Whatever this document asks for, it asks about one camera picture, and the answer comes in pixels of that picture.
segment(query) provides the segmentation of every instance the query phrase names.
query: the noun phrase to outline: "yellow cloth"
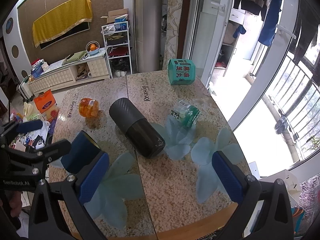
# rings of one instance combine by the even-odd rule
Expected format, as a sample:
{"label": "yellow cloth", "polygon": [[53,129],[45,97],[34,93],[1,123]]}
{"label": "yellow cloth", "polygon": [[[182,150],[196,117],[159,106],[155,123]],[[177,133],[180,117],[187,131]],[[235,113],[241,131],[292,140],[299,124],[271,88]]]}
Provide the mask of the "yellow cloth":
{"label": "yellow cloth", "polygon": [[91,0],[69,0],[37,19],[32,26],[35,46],[52,41],[82,22],[92,21]]}

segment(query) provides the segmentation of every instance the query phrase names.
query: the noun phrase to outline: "green towel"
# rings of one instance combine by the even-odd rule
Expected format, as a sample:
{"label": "green towel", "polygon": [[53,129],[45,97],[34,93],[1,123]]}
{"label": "green towel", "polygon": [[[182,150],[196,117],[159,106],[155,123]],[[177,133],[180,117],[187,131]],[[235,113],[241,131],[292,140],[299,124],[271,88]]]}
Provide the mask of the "green towel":
{"label": "green towel", "polygon": [[74,61],[78,61],[79,59],[81,59],[87,52],[84,50],[84,51],[80,51],[80,52],[77,52],[73,55],[69,55],[68,57],[66,57],[66,59],[63,61],[63,65],[64,64],[67,64],[67,63],[70,63],[70,62],[74,62]]}

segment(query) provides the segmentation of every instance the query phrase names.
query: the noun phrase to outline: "metal shelf rack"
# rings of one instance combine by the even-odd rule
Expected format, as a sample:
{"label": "metal shelf rack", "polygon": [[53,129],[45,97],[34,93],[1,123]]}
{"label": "metal shelf rack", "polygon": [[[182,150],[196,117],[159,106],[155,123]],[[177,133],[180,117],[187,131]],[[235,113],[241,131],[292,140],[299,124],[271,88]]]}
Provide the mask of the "metal shelf rack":
{"label": "metal shelf rack", "polygon": [[[121,30],[121,31],[115,31],[112,34],[105,34],[105,30],[112,25],[126,25],[126,30]],[[122,57],[129,57],[129,62],[130,62],[130,74],[132,74],[132,63],[131,63],[131,50],[130,50],[130,39],[129,39],[129,22],[121,22],[121,23],[112,23],[112,24],[108,24],[108,25],[103,25],[101,26],[102,29],[102,36],[103,36],[103,43],[104,43],[104,47],[106,48],[106,52],[107,52],[107,62],[108,62],[108,67],[110,69],[110,77],[113,78],[113,74],[112,74],[112,65],[110,63],[110,60],[115,59],[115,58],[122,58]],[[115,33],[127,33],[127,42],[125,43],[120,43],[120,44],[116,44],[116,45],[108,45],[108,40],[107,37],[109,35],[113,35]],[[128,47],[128,54],[124,55],[124,56],[115,56],[115,57],[110,57],[109,53],[111,52],[112,49],[114,49],[115,47],[123,47],[124,45],[126,45]]]}

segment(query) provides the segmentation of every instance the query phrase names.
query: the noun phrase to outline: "wallpaper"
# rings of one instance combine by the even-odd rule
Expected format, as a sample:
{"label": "wallpaper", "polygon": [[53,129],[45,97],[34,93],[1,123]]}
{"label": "wallpaper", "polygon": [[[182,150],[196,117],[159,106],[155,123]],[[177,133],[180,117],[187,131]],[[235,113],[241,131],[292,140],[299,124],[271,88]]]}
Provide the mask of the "wallpaper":
{"label": "wallpaper", "polygon": [[167,34],[162,69],[167,69],[169,60],[177,56],[182,1],[183,0],[168,0]]}
{"label": "wallpaper", "polygon": [[36,48],[32,37],[33,22],[66,1],[68,0],[26,0],[18,8],[22,41],[30,62],[38,58],[43,58],[48,63],[59,61],[72,53],[85,50],[90,41],[97,41],[103,47],[101,26],[106,24],[106,19],[100,17],[107,16],[108,11],[123,8],[123,0],[91,0],[93,19],[89,24],[90,30],[69,36],[44,49]]}

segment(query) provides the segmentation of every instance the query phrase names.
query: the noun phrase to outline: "thermos lid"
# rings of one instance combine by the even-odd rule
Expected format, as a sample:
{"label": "thermos lid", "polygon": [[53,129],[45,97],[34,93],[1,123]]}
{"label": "thermos lid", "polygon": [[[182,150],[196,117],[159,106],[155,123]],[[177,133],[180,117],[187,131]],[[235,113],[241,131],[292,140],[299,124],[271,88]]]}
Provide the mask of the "thermos lid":
{"label": "thermos lid", "polygon": [[146,119],[128,98],[116,100],[110,106],[109,114],[124,134],[135,122]]}

